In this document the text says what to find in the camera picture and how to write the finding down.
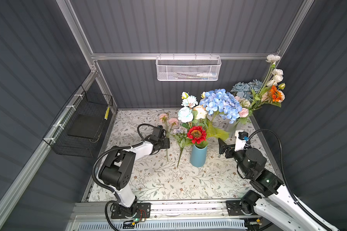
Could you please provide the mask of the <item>mixed pastel flower bunch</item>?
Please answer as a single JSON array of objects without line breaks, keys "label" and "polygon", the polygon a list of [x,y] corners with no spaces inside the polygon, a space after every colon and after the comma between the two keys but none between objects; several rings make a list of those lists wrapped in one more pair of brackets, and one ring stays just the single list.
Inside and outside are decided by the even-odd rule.
[{"label": "mixed pastel flower bunch", "polygon": [[180,163],[184,149],[187,146],[192,145],[191,140],[187,137],[187,133],[188,133],[188,130],[184,127],[180,127],[173,130],[173,136],[176,139],[177,144],[179,145],[179,151],[180,151],[177,167],[179,167],[179,163]]}]

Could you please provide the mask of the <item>pale blue white flower stem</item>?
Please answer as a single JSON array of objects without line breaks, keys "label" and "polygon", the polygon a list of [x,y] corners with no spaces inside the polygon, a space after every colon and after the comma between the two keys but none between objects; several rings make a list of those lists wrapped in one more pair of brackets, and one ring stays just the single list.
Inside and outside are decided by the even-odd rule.
[{"label": "pale blue white flower stem", "polygon": [[198,105],[197,97],[189,95],[187,92],[183,91],[181,94],[181,99],[182,108],[178,111],[178,120],[187,124],[188,128],[191,128],[193,127],[192,121],[195,118],[193,109]]}]

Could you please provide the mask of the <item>clear ribbed glass vase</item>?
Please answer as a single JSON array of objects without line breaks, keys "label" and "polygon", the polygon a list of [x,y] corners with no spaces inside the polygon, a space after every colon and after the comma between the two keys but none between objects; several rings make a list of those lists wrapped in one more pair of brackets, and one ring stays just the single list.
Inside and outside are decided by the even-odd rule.
[{"label": "clear ribbed glass vase", "polygon": [[240,123],[239,120],[236,120],[236,121],[233,122],[232,124],[231,124],[231,123],[228,124],[228,127],[227,127],[227,129],[226,129],[226,132],[228,132],[229,138],[234,137],[235,132],[236,132],[236,130],[237,130],[237,127],[238,127],[239,123]]}]

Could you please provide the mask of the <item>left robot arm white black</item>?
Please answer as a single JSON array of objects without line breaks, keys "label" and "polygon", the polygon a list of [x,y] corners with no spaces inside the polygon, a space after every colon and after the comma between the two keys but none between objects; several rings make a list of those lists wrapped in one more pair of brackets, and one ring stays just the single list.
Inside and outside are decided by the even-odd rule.
[{"label": "left robot arm white black", "polygon": [[140,124],[137,132],[142,139],[140,143],[108,149],[92,168],[93,181],[115,195],[115,203],[127,217],[132,217],[137,211],[137,197],[129,185],[135,161],[170,148],[170,140],[163,126]]}]

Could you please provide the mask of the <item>blue rose bouquet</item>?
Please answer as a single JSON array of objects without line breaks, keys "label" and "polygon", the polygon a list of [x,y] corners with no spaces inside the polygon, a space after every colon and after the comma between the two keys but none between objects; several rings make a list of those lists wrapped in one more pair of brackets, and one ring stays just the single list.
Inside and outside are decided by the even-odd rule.
[{"label": "blue rose bouquet", "polygon": [[241,98],[245,98],[249,101],[253,100],[253,94],[252,92],[258,92],[262,87],[262,82],[259,80],[253,80],[249,83],[244,83],[244,82],[238,82],[235,84],[232,89],[231,93],[234,96],[239,96]]}]

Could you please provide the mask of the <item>blue hydrangea flower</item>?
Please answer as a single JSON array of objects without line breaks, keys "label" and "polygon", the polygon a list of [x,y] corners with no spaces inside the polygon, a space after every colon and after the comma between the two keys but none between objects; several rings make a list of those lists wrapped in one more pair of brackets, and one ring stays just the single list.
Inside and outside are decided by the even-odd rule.
[{"label": "blue hydrangea flower", "polygon": [[229,133],[214,126],[213,122],[216,117],[228,120],[230,124],[237,122],[242,110],[241,104],[235,99],[235,96],[225,89],[215,89],[206,91],[201,94],[199,103],[207,115],[200,120],[200,124],[206,129],[207,138],[220,138],[227,140]]}]

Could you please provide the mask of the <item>white ranunculus stem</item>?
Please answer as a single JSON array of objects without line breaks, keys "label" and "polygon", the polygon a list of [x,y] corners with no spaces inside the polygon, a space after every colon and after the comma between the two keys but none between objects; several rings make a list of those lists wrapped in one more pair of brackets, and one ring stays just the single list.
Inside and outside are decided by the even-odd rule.
[{"label": "white ranunculus stem", "polygon": [[266,62],[269,63],[269,69],[267,72],[267,75],[265,79],[262,82],[262,87],[258,92],[253,91],[253,100],[251,102],[251,108],[253,110],[257,110],[262,107],[264,104],[269,104],[269,103],[264,103],[261,102],[262,98],[262,93],[264,93],[264,90],[266,90],[266,87],[271,87],[272,85],[280,85],[282,84],[283,81],[283,70],[277,69],[276,64],[280,61],[281,57],[278,55],[274,54],[269,54],[266,57]]}]

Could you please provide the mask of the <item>peach rose stem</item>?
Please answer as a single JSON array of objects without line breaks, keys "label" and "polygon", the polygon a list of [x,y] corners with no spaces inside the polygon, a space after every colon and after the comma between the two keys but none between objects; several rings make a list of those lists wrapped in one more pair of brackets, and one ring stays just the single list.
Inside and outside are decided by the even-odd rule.
[{"label": "peach rose stem", "polygon": [[264,93],[262,93],[261,102],[264,103],[282,103],[285,99],[285,95],[282,90],[285,88],[285,83],[278,86],[272,85],[271,87],[266,87]]}]

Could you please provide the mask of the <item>pink peony stem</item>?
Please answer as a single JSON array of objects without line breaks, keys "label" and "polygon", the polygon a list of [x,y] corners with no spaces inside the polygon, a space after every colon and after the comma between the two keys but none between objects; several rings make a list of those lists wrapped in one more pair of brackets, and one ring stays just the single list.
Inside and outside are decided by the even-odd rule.
[{"label": "pink peony stem", "polygon": [[176,117],[169,117],[168,113],[162,113],[159,115],[159,120],[164,125],[167,138],[177,135],[180,123]]}]

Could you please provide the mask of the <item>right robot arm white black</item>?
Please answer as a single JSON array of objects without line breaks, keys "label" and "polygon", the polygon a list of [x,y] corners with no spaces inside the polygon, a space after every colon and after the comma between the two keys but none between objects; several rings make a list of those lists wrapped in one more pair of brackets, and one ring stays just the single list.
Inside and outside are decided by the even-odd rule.
[{"label": "right robot arm white black", "polygon": [[237,204],[227,202],[229,213],[241,211],[245,215],[259,215],[284,231],[336,231],[338,228],[325,221],[294,194],[284,182],[265,168],[266,158],[255,148],[245,149],[247,137],[227,145],[218,139],[219,153],[237,163],[237,172],[249,180],[249,190]]}]

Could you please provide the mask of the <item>orange gerbera flower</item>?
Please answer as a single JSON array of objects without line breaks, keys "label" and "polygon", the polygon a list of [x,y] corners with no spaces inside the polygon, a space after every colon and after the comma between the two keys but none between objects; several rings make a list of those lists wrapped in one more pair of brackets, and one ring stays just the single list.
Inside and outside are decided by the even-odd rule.
[{"label": "orange gerbera flower", "polygon": [[268,102],[271,105],[281,107],[281,103],[285,99],[284,93],[279,90],[276,86],[272,86],[270,91],[268,92]]}]

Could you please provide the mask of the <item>cream rose stem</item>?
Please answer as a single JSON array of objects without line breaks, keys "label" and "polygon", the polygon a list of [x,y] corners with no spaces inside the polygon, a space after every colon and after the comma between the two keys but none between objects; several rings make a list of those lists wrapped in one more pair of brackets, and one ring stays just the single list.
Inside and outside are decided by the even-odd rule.
[{"label": "cream rose stem", "polygon": [[192,126],[199,126],[202,124],[205,126],[207,120],[207,111],[203,105],[198,103],[197,97],[190,95],[191,97],[191,115],[192,115]]}]

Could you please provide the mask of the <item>blue ceramic vase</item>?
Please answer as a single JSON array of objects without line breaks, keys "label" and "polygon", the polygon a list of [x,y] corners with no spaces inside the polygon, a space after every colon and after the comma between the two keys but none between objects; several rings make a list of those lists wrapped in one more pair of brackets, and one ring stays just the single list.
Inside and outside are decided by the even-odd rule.
[{"label": "blue ceramic vase", "polygon": [[203,167],[206,161],[207,146],[198,147],[193,145],[190,154],[190,163],[194,167]]}]

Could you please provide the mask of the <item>red gerbera flower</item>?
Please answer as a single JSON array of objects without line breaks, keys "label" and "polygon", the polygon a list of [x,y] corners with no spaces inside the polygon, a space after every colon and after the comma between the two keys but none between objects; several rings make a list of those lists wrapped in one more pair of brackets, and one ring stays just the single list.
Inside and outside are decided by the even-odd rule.
[{"label": "red gerbera flower", "polygon": [[194,126],[187,132],[187,138],[197,148],[205,148],[208,145],[207,133],[202,126]]}]

